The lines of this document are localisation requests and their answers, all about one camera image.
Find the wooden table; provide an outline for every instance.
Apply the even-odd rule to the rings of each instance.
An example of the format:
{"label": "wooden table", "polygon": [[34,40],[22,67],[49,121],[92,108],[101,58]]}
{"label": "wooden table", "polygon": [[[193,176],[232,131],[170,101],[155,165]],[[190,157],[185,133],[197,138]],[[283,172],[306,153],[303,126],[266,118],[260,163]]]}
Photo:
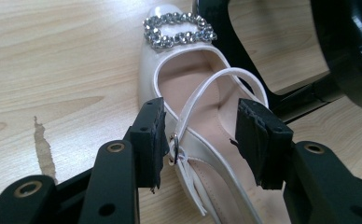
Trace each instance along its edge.
{"label": "wooden table", "polygon": [[[138,113],[141,21],[161,3],[192,5],[0,1],[0,193],[42,171],[61,183],[91,168],[103,143],[123,137]],[[276,92],[327,72],[308,12],[307,1],[230,3],[236,31]],[[362,178],[362,109],[342,98],[289,126],[295,141],[331,147]],[[212,222],[190,204],[172,167],[161,178],[155,195],[139,189],[143,223]]]}

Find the beige insole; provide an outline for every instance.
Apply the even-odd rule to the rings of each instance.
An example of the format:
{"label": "beige insole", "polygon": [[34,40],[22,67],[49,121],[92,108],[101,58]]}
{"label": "beige insole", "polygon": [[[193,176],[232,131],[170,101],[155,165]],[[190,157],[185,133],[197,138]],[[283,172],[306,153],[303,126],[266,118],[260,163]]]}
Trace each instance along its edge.
{"label": "beige insole", "polygon": [[[161,68],[159,73],[160,93],[169,107],[176,114],[180,114],[188,97],[202,81],[214,73],[215,71],[208,63],[206,54],[202,51],[182,54],[171,59]],[[237,102],[238,98],[235,97],[231,100]],[[242,94],[240,98],[249,97]],[[218,117],[219,101],[218,85],[213,82],[197,103],[188,126],[210,142],[227,160],[243,184],[259,215],[265,217],[264,222],[266,222],[266,217],[279,218],[279,223],[289,222],[282,200],[282,192],[280,190],[267,191],[256,187],[247,162],[240,156],[237,147],[230,143],[230,138],[233,136],[225,131]],[[227,113],[237,113],[237,106]],[[243,223],[243,218],[240,216],[235,201],[230,200],[232,195],[222,177],[204,162],[192,161],[190,164],[206,188],[221,221],[224,223]]]}

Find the rhinestone buckle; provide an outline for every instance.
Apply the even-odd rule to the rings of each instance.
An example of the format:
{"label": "rhinestone buckle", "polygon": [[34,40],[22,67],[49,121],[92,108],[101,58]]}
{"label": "rhinestone buckle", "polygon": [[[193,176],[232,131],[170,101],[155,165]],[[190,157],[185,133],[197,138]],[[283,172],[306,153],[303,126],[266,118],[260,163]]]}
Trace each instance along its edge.
{"label": "rhinestone buckle", "polygon": [[[181,24],[183,22],[190,22],[196,24],[198,31],[196,32],[181,32],[174,36],[162,35],[160,27],[162,25]],[[146,18],[143,21],[144,37],[153,49],[170,49],[177,45],[192,44],[197,41],[211,42],[216,40],[217,36],[214,33],[213,27],[199,15],[192,13],[167,13],[161,16],[153,16]]]}

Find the white strap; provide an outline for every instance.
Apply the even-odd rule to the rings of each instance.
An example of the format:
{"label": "white strap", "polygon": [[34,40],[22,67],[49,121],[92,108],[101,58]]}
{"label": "white strap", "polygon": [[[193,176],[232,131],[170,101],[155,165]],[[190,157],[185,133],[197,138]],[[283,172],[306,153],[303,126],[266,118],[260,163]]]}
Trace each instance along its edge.
{"label": "white strap", "polygon": [[[175,126],[175,133],[177,134],[177,138],[178,141],[181,142],[181,139],[184,135],[184,132],[187,128],[188,125],[188,121],[189,118],[191,116],[191,112],[194,108],[194,106],[196,105],[196,103],[199,101],[199,99],[202,97],[203,93],[205,92],[205,90],[208,88],[208,86],[215,81],[217,78],[219,77],[223,77],[223,76],[234,76],[234,77],[240,77],[242,78],[253,90],[255,96],[247,89],[244,88],[244,90],[246,91],[246,93],[248,95],[250,95],[254,100],[256,101],[260,101],[261,103],[263,103],[265,106],[268,106],[268,99],[265,93],[265,90],[262,86],[262,84],[259,82],[259,80],[252,75],[250,72],[243,70],[241,68],[226,68],[223,69],[217,73],[215,73],[214,75],[208,77],[205,81],[203,81],[199,87],[190,95],[189,99],[187,100],[184,108],[181,111],[180,116],[178,117],[178,122],[176,123]],[[174,140],[172,140],[170,142],[170,157],[174,159]],[[179,146],[179,153],[180,153],[180,157],[179,157],[179,161],[177,163],[177,167],[179,168],[179,172],[181,174],[181,176],[183,176],[183,178],[185,179],[185,183],[186,183],[186,188],[188,189],[188,192],[191,196],[192,201],[198,206],[199,210],[201,211],[202,215],[204,215],[207,211],[205,210],[205,208],[202,206],[202,199],[204,198],[204,194],[201,191],[200,193],[197,192],[197,190],[195,189],[195,187],[198,187],[200,180],[199,178],[196,176],[196,174],[194,174],[194,170],[189,167],[188,164],[188,154],[185,150],[183,150],[183,148],[181,146]],[[204,200],[206,202],[206,205],[208,206],[207,209],[208,210],[213,210],[214,207],[210,206],[210,201],[209,200]],[[254,217],[256,220],[258,220],[258,215],[255,214],[255,212],[253,210],[250,211],[251,217]]]}
{"label": "white strap", "polygon": [[265,106],[268,107],[268,98],[265,93],[265,89],[263,88],[262,84],[259,80],[250,72],[241,69],[241,68],[226,68],[223,69],[214,75],[208,77],[205,81],[203,81],[199,87],[190,95],[189,99],[187,100],[184,108],[181,111],[180,116],[178,117],[178,122],[175,126],[175,133],[178,135],[179,141],[181,141],[182,136],[184,134],[185,129],[187,128],[187,124],[191,115],[191,112],[199,101],[205,90],[208,86],[215,81],[219,77],[223,76],[236,76],[242,78],[253,90],[255,96],[258,100],[263,103]]}

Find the white patent leather shoe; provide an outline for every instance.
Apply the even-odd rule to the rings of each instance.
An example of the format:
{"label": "white patent leather shoe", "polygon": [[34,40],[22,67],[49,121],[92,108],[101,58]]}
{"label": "white patent leather shoe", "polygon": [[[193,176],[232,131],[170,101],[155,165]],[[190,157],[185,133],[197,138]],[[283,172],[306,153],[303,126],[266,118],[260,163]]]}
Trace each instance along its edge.
{"label": "white patent leather shoe", "polygon": [[289,222],[282,192],[256,187],[247,162],[230,143],[239,98],[268,106],[260,82],[230,68],[208,42],[216,35],[202,18],[164,5],[149,11],[144,26],[139,103],[164,98],[169,157],[187,196],[216,223],[259,223],[267,216]]}

